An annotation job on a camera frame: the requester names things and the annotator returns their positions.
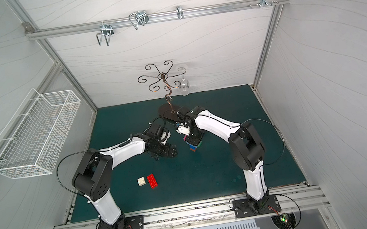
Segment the red lego brick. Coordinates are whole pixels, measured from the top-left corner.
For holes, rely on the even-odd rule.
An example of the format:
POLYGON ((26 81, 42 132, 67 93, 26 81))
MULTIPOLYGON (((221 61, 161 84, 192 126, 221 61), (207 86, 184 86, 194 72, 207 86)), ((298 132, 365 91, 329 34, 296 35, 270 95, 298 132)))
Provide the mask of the red lego brick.
POLYGON ((154 174, 148 175, 147 180, 148 180, 148 183, 150 184, 150 187, 152 189, 154 189, 158 186, 158 182, 156 181, 156 178, 154 177, 154 174))

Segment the cream square lego brick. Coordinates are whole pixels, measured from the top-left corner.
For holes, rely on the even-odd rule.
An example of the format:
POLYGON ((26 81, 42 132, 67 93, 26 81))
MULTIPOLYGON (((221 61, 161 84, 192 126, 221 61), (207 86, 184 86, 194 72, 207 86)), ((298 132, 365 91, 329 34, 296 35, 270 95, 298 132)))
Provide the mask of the cream square lego brick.
POLYGON ((137 182, 138 182, 138 186, 144 186, 146 184, 146 180, 144 177, 140 177, 137 179, 137 182))

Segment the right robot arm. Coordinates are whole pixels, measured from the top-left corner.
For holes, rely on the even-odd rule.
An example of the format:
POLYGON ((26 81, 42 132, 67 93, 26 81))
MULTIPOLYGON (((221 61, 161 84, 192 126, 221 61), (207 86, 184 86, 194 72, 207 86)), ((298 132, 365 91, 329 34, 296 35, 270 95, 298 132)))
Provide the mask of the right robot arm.
POLYGON ((234 162, 244 171, 248 204, 259 211, 269 193, 263 170, 265 148, 255 127, 248 121, 240 124, 223 119, 201 106, 181 107, 176 116, 176 131, 184 135, 191 151, 200 146, 206 131, 229 144, 234 162))

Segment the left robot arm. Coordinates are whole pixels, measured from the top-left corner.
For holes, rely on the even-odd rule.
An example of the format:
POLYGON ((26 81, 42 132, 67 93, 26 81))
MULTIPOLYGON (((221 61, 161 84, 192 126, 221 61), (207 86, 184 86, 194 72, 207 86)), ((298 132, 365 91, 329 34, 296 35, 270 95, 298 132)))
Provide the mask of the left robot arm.
POLYGON ((122 143, 83 152, 72 186, 90 201, 106 226, 117 225, 123 217, 110 191, 113 170, 130 158, 146 152, 155 158, 174 158, 177 148, 167 143, 170 136, 165 126, 151 123, 145 131, 131 135, 122 143))

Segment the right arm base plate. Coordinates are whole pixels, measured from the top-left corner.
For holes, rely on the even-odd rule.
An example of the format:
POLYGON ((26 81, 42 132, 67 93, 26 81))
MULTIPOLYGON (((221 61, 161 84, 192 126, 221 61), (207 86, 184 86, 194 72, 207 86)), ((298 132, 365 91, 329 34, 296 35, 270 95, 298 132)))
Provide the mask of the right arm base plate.
POLYGON ((266 195, 259 201, 251 198, 233 200, 230 206, 238 219, 282 211, 279 201, 274 194, 266 195))

